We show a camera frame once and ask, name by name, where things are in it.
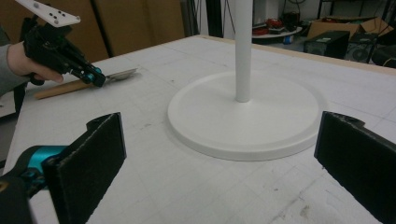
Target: handheld tool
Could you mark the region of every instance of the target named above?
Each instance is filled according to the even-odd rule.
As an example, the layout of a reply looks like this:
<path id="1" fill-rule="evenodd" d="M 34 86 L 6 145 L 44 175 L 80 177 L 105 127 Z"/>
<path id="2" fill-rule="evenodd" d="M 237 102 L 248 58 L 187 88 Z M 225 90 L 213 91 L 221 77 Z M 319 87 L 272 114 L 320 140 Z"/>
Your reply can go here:
<path id="1" fill-rule="evenodd" d="M 1 223 L 34 223 L 28 200 L 45 188 L 61 224 L 86 223 L 125 158 L 120 113 L 91 120 L 69 146 L 29 147 L 0 176 Z"/>

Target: red object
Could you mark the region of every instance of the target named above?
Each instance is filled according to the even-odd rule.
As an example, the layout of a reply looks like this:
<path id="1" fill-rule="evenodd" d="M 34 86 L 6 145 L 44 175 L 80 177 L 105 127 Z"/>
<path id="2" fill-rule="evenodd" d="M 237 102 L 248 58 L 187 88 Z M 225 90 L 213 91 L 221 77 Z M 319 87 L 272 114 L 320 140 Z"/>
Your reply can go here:
<path id="1" fill-rule="evenodd" d="M 253 35 L 267 35 L 268 33 L 269 31 L 266 28 L 257 28 L 252 32 Z"/>
<path id="2" fill-rule="evenodd" d="M 268 19 L 265 21 L 265 23 L 267 24 L 267 26 L 269 28 L 281 28 L 283 27 L 283 23 L 280 20 L 277 19 Z"/>

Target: black chair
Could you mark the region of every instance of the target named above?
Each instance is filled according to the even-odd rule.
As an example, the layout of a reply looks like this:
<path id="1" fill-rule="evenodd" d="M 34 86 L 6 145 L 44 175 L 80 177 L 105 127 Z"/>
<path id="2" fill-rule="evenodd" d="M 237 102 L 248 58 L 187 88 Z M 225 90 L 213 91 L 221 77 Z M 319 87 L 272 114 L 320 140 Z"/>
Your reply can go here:
<path id="1" fill-rule="evenodd" d="M 376 49 L 373 52 L 372 61 L 376 65 L 396 68 L 396 45 Z"/>

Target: white stand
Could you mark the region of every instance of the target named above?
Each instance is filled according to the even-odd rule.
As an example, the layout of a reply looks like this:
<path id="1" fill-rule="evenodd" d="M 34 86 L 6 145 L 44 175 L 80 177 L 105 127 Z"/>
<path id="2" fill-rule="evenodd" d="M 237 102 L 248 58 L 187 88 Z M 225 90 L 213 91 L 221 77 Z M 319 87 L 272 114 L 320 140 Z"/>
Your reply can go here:
<path id="1" fill-rule="evenodd" d="M 172 129 L 188 147 L 233 161 L 272 160 L 313 146 L 326 100 L 304 83 L 250 74 L 252 0 L 235 3 L 235 73 L 178 92 L 168 106 Z"/>
<path id="2" fill-rule="evenodd" d="M 80 22 L 80 18 L 70 15 L 54 7 L 49 7 L 42 3 L 32 0 L 16 0 L 31 12 L 35 13 L 39 18 L 48 22 L 54 27 L 62 27 Z"/>

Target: hand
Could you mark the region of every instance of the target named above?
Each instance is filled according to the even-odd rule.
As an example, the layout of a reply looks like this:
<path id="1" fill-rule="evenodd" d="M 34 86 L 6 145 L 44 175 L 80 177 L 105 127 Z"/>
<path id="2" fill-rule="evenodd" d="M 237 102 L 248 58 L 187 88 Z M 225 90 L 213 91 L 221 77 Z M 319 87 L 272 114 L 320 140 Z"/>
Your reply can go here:
<path id="1" fill-rule="evenodd" d="M 23 42 L 9 46 L 7 61 L 9 69 L 15 75 L 25 76 L 35 73 L 35 79 L 37 80 L 52 80 L 58 83 L 64 81 L 61 74 L 26 57 Z"/>

